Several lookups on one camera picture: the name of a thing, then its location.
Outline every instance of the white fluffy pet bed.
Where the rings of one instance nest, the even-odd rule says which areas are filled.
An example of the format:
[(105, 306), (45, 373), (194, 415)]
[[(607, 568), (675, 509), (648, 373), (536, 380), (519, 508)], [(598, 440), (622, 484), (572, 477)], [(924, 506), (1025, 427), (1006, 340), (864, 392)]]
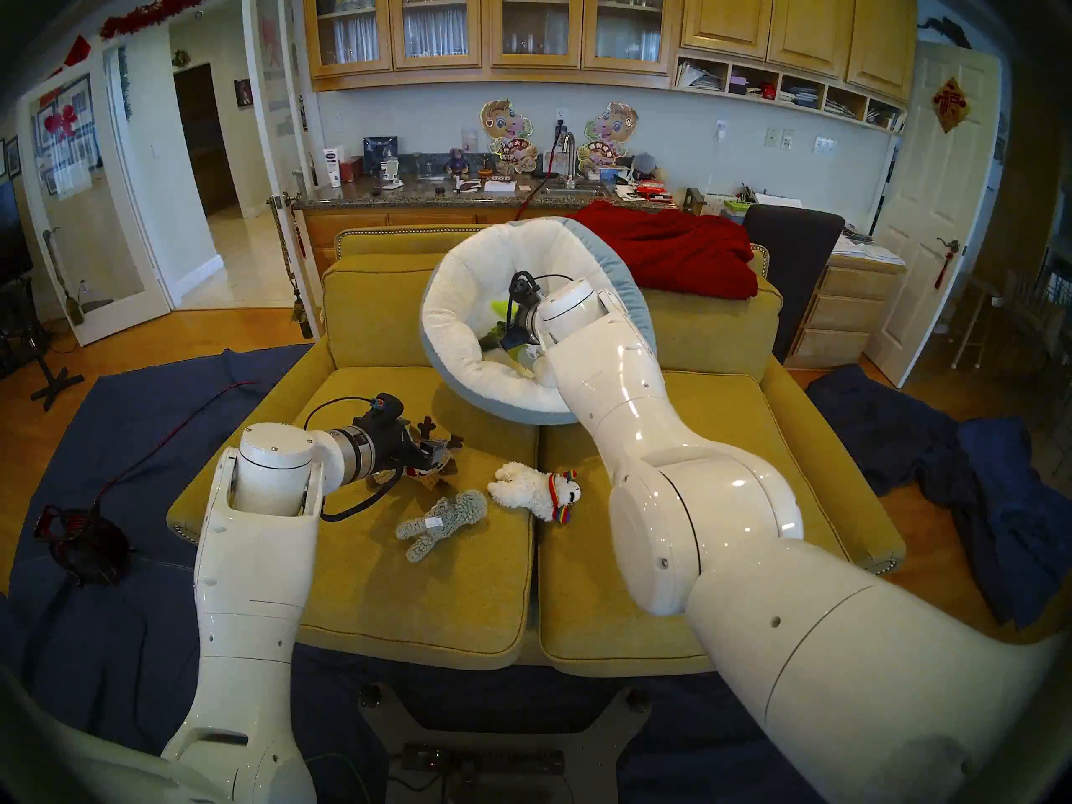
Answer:
[[(655, 348), (647, 304), (625, 263), (592, 230), (565, 218), (497, 224), (447, 253), (425, 291), (421, 342), (443, 378), (474, 405), (522, 423), (572, 423), (577, 418), (556, 388), (525, 376), (502, 353), (480, 351), (479, 339), (502, 318), (492, 302), (506, 300), (510, 279), (519, 270), (534, 277), (583, 277), (596, 289), (615, 291)], [(548, 295), (565, 280), (537, 283)]]

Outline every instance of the sink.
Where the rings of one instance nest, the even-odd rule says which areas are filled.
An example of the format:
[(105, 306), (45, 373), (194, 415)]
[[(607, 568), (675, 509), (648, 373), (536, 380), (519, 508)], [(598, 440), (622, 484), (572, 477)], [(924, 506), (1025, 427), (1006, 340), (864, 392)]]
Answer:
[(547, 187), (540, 190), (540, 194), (547, 195), (606, 195), (607, 188), (598, 181), (578, 181), (572, 190), (566, 188), (562, 181), (550, 181)]

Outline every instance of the white door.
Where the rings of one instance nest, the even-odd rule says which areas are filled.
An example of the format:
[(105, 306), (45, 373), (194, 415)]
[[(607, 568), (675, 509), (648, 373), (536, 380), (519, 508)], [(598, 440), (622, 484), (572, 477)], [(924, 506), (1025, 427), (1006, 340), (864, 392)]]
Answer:
[[(930, 99), (950, 77), (967, 95), (970, 114), (946, 134)], [(887, 301), (882, 326), (864, 348), (898, 388), (923, 351), (964, 260), (994, 155), (999, 100), (995, 57), (952, 45), (917, 45), (908, 124), (875, 227), (876, 243), (907, 267)], [(957, 252), (946, 265), (947, 245), (954, 241)]]
[(289, 198), (298, 196), (302, 185), (312, 190), (312, 175), (302, 146), (298, 80), (291, 48), (293, 27), (296, 17), (300, 16), (300, 11), (294, 10), (294, 0), (242, 0), (245, 59), (260, 147), (271, 183), (272, 207), (286, 247), (292, 280), (306, 307), (313, 338), (319, 339), (321, 282), (312, 248), (301, 245), (287, 204)]
[(18, 106), (33, 229), (79, 345), (170, 310), (120, 169), (115, 122), (122, 114), (100, 47)]

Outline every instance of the gray stuffed animal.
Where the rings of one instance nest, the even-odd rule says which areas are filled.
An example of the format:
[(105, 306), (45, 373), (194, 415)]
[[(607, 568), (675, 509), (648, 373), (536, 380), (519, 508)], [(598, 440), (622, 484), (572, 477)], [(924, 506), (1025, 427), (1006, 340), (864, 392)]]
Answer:
[(421, 519), (403, 521), (394, 528), (398, 538), (414, 538), (405, 557), (419, 562), (441, 538), (453, 535), (458, 527), (476, 524), (488, 515), (488, 500), (478, 490), (466, 490), (451, 498), (440, 498)]

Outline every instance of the kitchen counter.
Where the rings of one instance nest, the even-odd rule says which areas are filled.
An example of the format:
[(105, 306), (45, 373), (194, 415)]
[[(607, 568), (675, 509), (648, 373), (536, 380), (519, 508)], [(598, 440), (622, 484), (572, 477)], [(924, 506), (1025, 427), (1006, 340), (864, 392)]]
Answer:
[[(342, 187), (317, 187), (307, 197), (297, 200), (293, 206), (298, 210), (337, 210), (337, 209), (369, 209), (383, 210), (391, 207), (410, 208), (482, 208), (482, 207), (512, 207), (522, 205), (530, 191), (517, 191), (512, 193), (488, 193), (482, 189), (472, 193), (455, 193), (452, 182), (446, 181), (417, 181), (413, 175), (402, 175), (402, 187), (397, 190), (384, 190), (379, 195), (373, 195), (372, 191), (378, 185), (378, 179), (366, 176), (353, 183), (344, 183)], [(540, 179), (530, 178), (526, 175), (519, 176), (518, 183), (528, 184), (535, 188)], [(601, 184), (594, 184), (585, 181), (579, 182), (586, 189), (598, 187), (595, 192), (562, 191), (547, 192), (545, 188), (530, 203), (532, 209), (555, 210), (579, 210), (595, 200), (609, 200), (619, 207), (630, 210), (641, 210), (645, 212), (658, 212), (670, 209), (670, 205), (655, 204), (651, 202), (623, 202), (612, 192), (608, 192)], [(561, 182), (552, 180), (549, 187), (561, 187)], [(442, 187), (446, 190), (443, 195), (435, 194), (435, 188)]]

